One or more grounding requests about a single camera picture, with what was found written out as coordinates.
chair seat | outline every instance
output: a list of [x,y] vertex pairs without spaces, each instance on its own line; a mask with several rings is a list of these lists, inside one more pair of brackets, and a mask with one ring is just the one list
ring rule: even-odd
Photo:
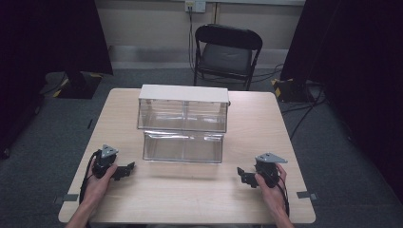
[[207,44],[199,68],[246,77],[251,69],[251,59],[252,50]]

wooden table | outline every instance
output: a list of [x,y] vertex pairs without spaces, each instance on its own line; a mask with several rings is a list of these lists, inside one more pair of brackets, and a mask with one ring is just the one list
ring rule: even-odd
[[[259,188],[240,182],[237,167],[255,171],[255,156],[272,152],[288,161],[286,186],[293,223],[316,216],[274,94],[229,91],[228,128],[221,164],[144,161],[144,135],[137,129],[140,89],[110,91],[68,191],[79,194],[92,153],[104,143],[119,149],[118,165],[136,162],[131,176],[111,181],[91,222],[146,224],[273,223]],[[64,202],[59,220],[68,222],[78,201]]]

black chair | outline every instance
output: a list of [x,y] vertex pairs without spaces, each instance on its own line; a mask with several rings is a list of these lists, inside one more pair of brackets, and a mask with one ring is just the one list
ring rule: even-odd
[[[193,86],[198,72],[244,81],[246,90],[252,82],[262,41],[254,31],[222,25],[208,24],[195,33],[196,63]],[[201,43],[205,44],[201,52]]]

clear plastic box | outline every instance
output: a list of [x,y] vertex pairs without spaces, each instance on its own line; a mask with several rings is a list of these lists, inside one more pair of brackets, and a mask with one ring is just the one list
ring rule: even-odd
[[226,88],[143,85],[137,127],[144,159],[221,162],[228,106]]

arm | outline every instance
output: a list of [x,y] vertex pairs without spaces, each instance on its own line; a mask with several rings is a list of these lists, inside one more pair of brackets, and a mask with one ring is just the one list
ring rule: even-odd
[[113,164],[106,170],[105,175],[101,179],[92,176],[92,170],[90,169],[83,202],[78,206],[77,211],[71,217],[66,228],[86,227],[86,222],[104,197],[110,178],[115,173],[117,167],[116,164]]
[[[278,184],[284,189],[284,183],[287,173],[281,167],[281,165],[276,164],[276,166],[279,171],[279,176],[284,180],[284,182],[280,181]],[[272,216],[272,218],[275,220],[276,226],[278,228],[294,227],[293,223],[291,223],[290,219],[287,216],[287,213],[285,212],[284,199],[279,189],[277,187],[269,188],[264,181],[264,178],[260,174],[256,174],[255,178],[260,186],[264,203],[269,209],[270,216]]]

